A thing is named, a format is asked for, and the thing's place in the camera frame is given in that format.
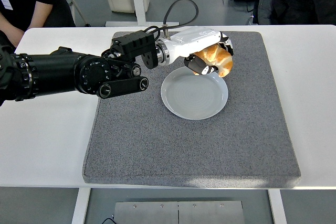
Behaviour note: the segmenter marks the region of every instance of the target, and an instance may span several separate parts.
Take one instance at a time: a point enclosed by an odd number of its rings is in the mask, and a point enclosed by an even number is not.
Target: table leg
[[[84,224],[91,188],[79,188],[72,224]]]
[[[274,224],[287,224],[285,210],[283,209],[281,193],[279,189],[268,190]]]

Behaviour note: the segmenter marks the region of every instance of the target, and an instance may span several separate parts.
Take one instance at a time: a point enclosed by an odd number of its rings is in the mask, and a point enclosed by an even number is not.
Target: robotic arm
[[[229,38],[220,31],[192,27],[157,41],[153,34],[137,31],[112,40],[102,57],[73,52],[59,47],[49,55],[11,54],[9,46],[0,47],[0,105],[5,100],[22,101],[39,95],[78,90],[106,99],[144,91],[149,85],[141,76],[137,56],[147,68],[172,64],[184,57],[187,67],[207,74],[216,67],[207,65],[193,53],[219,43],[233,55]]]

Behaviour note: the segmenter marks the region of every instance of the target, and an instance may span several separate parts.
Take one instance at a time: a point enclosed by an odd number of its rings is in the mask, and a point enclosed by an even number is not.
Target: cable
[[[83,19],[85,26],[90,27],[91,25],[86,21],[86,19],[84,18],[84,15],[82,14],[82,12],[80,11],[77,3],[75,0],[71,0],[71,2],[73,3],[73,5],[75,6],[76,10],[78,11],[80,17]]]
[[[111,220],[114,224],[117,224],[112,218],[106,218],[104,221],[103,221],[103,223],[102,224],[104,224],[105,223],[105,221],[107,221],[107,220]]]
[[[144,32],[147,33],[149,30],[154,29],[154,30],[151,31],[150,33],[152,33],[152,34],[153,34],[153,33],[157,33],[157,36],[155,37],[155,40],[157,40],[157,39],[159,38],[159,36],[160,36],[160,31],[168,30],[168,29],[173,29],[173,28],[179,28],[179,27],[185,26],[185,25],[191,23],[192,21],[194,21],[194,20],[198,17],[198,13],[199,13],[198,6],[196,5],[196,3],[195,3],[194,1],[192,1],[192,0],[187,0],[187,1],[190,1],[190,2],[193,4],[193,6],[195,7],[195,9],[196,9],[196,14],[195,14],[195,16],[193,17],[193,19],[190,20],[190,21],[188,21],[188,22],[186,22],[186,23],[183,23],[183,24],[180,24],[180,25],[176,25],[176,26],[167,26],[167,25],[166,25],[166,23],[167,23],[167,18],[168,18],[168,15],[169,15],[170,11],[171,11],[172,8],[174,7],[174,5],[175,5],[177,2],[179,2],[179,1],[182,1],[182,0],[176,0],[176,1],[175,1],[175,2],[168,8],[168,11],[167,11],[167,13],[165,14],[165,16],[164,16],[164,18],[163,18],[163,27],[150,26],[150,27],[146,28],[146,29],[144,30]]]

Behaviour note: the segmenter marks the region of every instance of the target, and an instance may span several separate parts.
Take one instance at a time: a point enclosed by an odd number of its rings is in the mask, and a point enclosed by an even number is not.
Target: white table
[[[212,28],[262,34],[302,174],[295,189],[336,189],[336,27]],[[35,28],[26,32],[16,53],[49,54],[64,46],[100,55],[115,32],[139,29]],[[0,108],[0,186],[130,187],[83,181],[97,101],[79,92],[5,101]]]

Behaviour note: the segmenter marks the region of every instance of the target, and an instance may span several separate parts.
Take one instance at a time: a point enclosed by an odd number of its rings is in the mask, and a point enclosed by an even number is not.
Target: metal plate
[[[117,202],[117,224],[244,224],[241,201]]]
[[[244,224],[241,201],[179,202],[179,224]]]
[[[177,202],[117,202],[117,224],[177,224]]]

